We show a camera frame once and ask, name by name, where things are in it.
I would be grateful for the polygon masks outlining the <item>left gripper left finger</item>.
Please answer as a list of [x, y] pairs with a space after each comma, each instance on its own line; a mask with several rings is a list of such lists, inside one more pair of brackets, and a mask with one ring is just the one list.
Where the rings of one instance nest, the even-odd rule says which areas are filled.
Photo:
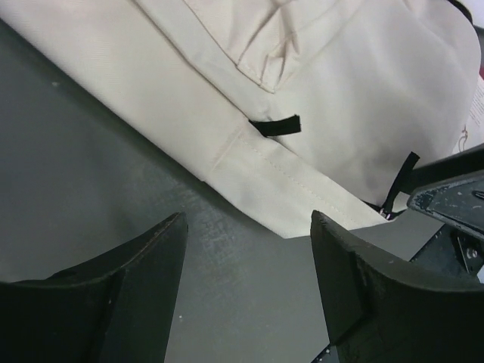
[[175, 213], [44, 280], [1, 285], [3, 362], [162, 362], [185, 259]]

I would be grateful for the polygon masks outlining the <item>cream canvas backpack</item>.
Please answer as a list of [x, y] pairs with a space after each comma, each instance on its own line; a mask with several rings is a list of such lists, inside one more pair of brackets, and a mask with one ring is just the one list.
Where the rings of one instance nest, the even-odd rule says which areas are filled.
[[1, 18], [123, 121], [274, 233], [406, 208], [480, 84], [448, 1], [3, 1]]

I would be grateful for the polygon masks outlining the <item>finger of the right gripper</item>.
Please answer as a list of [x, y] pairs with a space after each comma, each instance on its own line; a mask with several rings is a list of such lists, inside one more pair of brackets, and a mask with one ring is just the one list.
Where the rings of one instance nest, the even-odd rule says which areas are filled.
[[483, 146], [411, 171], [407, 206], [483, 240]]

